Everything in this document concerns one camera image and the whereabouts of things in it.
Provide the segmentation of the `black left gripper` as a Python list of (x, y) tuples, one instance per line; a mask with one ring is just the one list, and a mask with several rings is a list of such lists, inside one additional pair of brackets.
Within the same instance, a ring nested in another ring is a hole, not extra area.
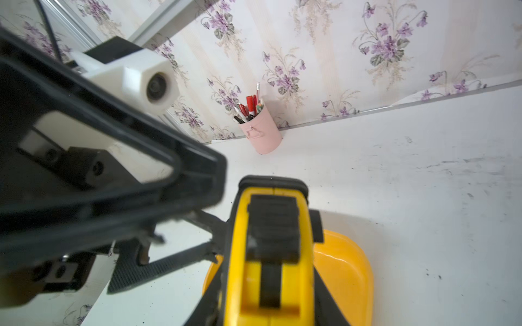
[(1, 306), (77, 291), (119, 255), (107, 293), (224, 252), (223, 155), (1, 31)]

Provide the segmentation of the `black yellow tape measure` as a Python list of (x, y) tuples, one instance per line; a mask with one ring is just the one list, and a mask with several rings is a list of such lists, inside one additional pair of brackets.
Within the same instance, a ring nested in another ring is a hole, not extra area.
[(227, 223), (222, 261), (189, 325), (346, 325), (313, 264), (322, 220), (304, 182), (248, 175)]

